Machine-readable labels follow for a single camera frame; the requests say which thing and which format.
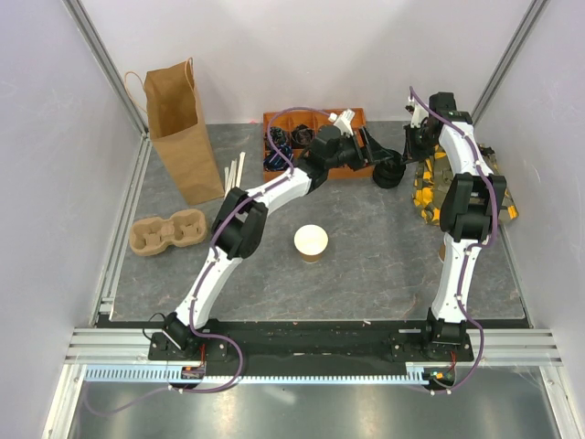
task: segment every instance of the brown paper bag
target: brown paper bag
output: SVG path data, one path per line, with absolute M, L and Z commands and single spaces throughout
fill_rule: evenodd
M 146 73 L 150 138 L 186 203 L 196 205 L 223 197 L 207 127 L 193 80 L 191 59 Z

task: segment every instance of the white wall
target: white wall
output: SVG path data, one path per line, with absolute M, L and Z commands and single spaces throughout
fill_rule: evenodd
M 529 0 L 83 3 L 121 73 L 192 56 L 207 122 L 247 123 L 292 105 L 405 120 L 410 84 L 471 111 Z
M 585 408 L 585 3 L 549 2 L 478 138 L 497 152 L 519 218 L 508 229 L 528 311 L 550 327 Z
M 89 321 L 139 134 L 65 6 L 0 14 L 0 437 L 39 437 Z

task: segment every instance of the gray stone surface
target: gray stone surface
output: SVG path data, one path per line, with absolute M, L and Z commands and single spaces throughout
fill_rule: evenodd
M 370 123 L 380 143 L 399 151 L 402 123 Z M 223 166 L 246 151 L 242 187 L 263 183 L 261 126 L 210 125 Z M 442 232 L 424 224 L 411 200 L 414 165 L 399 187 L 385 190 L 370 179 L 329 180 L 307 197 L 271 215 L 260 248 L 229 278 L 211 316 L 223 320 L 424 318 L 439 287 L 437 255 Z M 197 206 L 210 223 L 220 199 Z M 153 150 L 135 220 L 163 218 L 187 205 Z M 301 260 L 293 235 L 304 224 L 329 234 L 323 259 Z M 203 265 L 207 244 L 169 247 L 152 257 L 126 250 L 113 320 L 145 320 L 169 313 L 184 298 Z M 524 309 L 503 243 L 480 254 L 469 310 L 478 318 L 522 318 Z

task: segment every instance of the paper bag handle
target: paper bag handle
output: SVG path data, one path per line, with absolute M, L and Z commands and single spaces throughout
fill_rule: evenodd
M 195 98 L 195 89 L 191 86 L 191 81 L 189 80 L 189 75 L 186 72 L 187 64 L 191 65 L 191 72 L 193 72 L 193 57 L 190 57 L 188 60 L 185 61 L 185 78 L 186 78 L 186 83 L 189 84 L 189 88 L 193 92 L 193 98 Z M 142 78 L 140 76 L 138 76 L 138 73 L 136 73 L 135 71 L 132 71 L 132 70 L 127 71 L 124 74 L 124 89 L 126 90 L 126 93 L 128 94 L 128 97 L 133 102 L 133 104 L 136 105 L 138 108 L 140 108 L 143 112 L 148 114 L 148 111 L 134 99 L 134 97 L 130 93 L 130 90 L 128 90 L 128 75 L 134 75 L 136 78 L 138 78 L 138 80 L 140 81 L 140 86 L 142 87 L 142 89 L 144 91 L 144 82 L 143 82 Z

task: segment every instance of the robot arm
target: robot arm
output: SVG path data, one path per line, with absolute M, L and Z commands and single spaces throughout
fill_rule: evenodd
M 233 192 L 229 193 L 224 202 L 224 206 L 222 206 L 222 210 L 224 212 L 227 210 L 232 211 L 236 205 L 240 203 L 242 196 L 252 197 L 254 194 L 259 194 L 252 202 L 253 205 L 248 213 L 250 214 L 250 212 L 255 209 L 261 209 L 262 212 L 265 212 L 266 216 L 270 216 L 276 209 L 289 201 L 306 195 L 311 188 L 311 182 L 311 178 L 309 178 L 302 169 L 297 168 L 293 173 L 291 170 L 287 170 L 271 182 L 254 189 L 249 189 L 245 193 L 241 191 L 241 189 L 236 188 Z M 224 215 L 222 210 L 218 214 L 219 218 L 225 218 L 225 216 L 227 216 Z M 216 220 L 216 223 L 212 228 L 214 231 L 217 230 L 219 223 L 220 221 Z M 252 236 L 251 238 L 253 240 L 260 240 L 259 236 Z M 189 325 L 189 313 L 192 301 L 195 301 L 193 309 L 194 328 L 199 329 L 206 324 L 209 319 L 211 306 L 218 298 L 218 294 L 223 288 L 223 285 L 236 267 L 241 264 L 243 257 L 246 257 L 247 252 L 250 252 L 250 249 L 242 248 L 242 245 L 240 245 L 236 250 L 239 256 L 230 258 L 229 254 L 221 247 L 229 252 L 229 248 L 224 247 L 221 243 L 215 250 L 209 249 L 203 269 L 193 283 L 193 286 L 191 286 L 185 300 L 183 300 L 181 305 L 176 309 L 176 317 L 186 326 Z
M 473 268 L 481 250 L 477 244 L 489 237 L 493 220 L 489 193 L 479 170 L 487 176 L 495 190 L 498 211 L 506 183 L 505 178 L 495 176 L 483 160 L 473 137 L 471 116 L 457 110 L 452 93 L 437 93 L 430 97 L 429 104 L 432 112 L 465 133 L 462 136 L 453 127 L 429 114 L 413 98 L 409 99 L 407 110 L 412 113 L 412 120 L 405 127 L 405 155 L 422 159 L 434 153 L 435 145 L 441 145 L 454 175 L 441 207 L 445 260 L 429 321 L 432 341 L 455 344 L 464 334 L 462 322 L 466 320 L 458 302 L 462 303 L 463 309 L 466 308 Z M 472 140 L 473 146 L 466 137 Z
M 191 316 L 194 329 L 207 323 L 211 307 L 229 276 L 260 245 L 268 216 L 320 187 L 331 168 L 347 165 L 357 170 L 394 156 L 365 127 L 358 130 L 360 144 L 357 134 L 350 132 L 353 116 L 351 110 L 338 116 L 332 114 L 329 120 L 334 124 L 319 131 L 311 142 L 309 155 L 299 158 L 294 170 L 288 169 L 260 187 L 248 191 L 235 187 L 228 193 L 211 227 L 214 235 L 218 233 L 216 246 L 209 249 L 203 269 L 186 298 L 163 324 L 166 337 L 178 348 L 185 349 L 192 337 Z

